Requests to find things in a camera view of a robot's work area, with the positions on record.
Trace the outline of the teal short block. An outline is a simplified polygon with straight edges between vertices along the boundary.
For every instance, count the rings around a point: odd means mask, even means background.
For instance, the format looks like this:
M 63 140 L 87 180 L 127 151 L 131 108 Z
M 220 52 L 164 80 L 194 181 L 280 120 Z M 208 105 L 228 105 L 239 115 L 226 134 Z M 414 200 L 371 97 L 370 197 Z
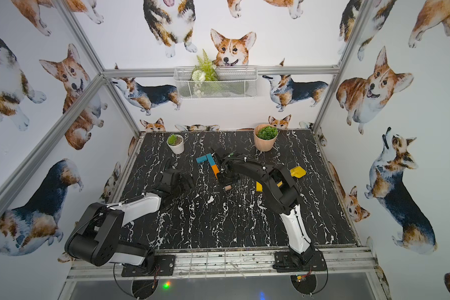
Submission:
M 204 163 L 204 162 L 206 162 L 207 160 L 208 160 L 207 156 L 200 156 L 200 157 L 196 158 L 197 164 Z

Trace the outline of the teal long block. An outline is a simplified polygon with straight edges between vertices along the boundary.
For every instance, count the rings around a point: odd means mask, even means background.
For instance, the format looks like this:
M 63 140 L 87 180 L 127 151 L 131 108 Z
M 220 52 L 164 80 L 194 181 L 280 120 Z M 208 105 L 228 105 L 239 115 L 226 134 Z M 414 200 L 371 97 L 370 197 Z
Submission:
M 210 166 L 216 166 L 215 160 L 213 159 L 212 154 L 207 154 L 207 161 L 209 163 Z

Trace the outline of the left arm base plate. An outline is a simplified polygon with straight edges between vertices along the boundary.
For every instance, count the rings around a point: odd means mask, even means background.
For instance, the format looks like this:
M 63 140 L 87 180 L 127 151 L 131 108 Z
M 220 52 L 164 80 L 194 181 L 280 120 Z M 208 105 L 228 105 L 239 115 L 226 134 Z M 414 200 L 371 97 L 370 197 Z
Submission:
M 124 278 L 172 276 L 175 263 L 175 255 L 159 255 L 153 258 L 148 257 L 139 266 L 125 264 L 121 276 Z

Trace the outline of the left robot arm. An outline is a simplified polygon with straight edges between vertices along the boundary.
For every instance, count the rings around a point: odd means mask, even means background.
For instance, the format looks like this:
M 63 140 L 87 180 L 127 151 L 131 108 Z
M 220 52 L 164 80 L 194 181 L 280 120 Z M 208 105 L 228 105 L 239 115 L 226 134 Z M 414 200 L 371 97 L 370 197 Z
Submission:
M 90 204 L 78 221 L 64 250 L 72 258 L 94 266 L 107 263 L 137 266 L 150 273 L 155 268 L 155 251 L 120 239 L 122 228 L 195 188 L 193 177 L 180 170 L 165 169 L 159 181 L 140 195 L 112 204 Z

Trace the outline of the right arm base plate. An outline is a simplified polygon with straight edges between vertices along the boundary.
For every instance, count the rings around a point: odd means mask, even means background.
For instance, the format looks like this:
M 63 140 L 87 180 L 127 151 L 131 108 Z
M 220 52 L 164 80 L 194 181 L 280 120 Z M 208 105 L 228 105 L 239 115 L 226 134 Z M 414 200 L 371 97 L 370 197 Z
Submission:
M 303 257 L 291 251 L 275 252 L 272 268 L 278 273 L 307 273 L 328 269 L 322 252 L 315 251 L 309 257 Z

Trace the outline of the orange block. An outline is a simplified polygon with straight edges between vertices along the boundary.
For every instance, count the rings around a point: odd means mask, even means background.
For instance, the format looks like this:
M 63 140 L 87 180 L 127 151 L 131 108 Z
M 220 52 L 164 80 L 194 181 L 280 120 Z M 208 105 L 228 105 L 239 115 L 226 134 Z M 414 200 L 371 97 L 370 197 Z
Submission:
M 214 175 L 216 177 L 218 177 L 218 174 L 220 173 L 220 170 L 218 169 L 218 167 L 216 165 L 212 165 L 211 167 L 212 167 Z

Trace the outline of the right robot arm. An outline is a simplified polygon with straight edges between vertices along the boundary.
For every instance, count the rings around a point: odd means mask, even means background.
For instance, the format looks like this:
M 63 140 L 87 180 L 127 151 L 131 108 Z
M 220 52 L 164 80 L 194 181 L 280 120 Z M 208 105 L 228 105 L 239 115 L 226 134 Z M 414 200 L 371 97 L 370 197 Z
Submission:
M 308 236 L 301 216 L 303 198 L 295 179 L 283 165 L 270 165 L 245 154 L 227 152 L 222 147 L 214 150 L 220 173 L 219 183 L 229 188 L 240 176 L 247 176 L 262 186 L 262 199 L 268 210 L 278 214 L 288 236 L 290 263 L 282 268 L 302 269 L 315 254 L 312 239 Z

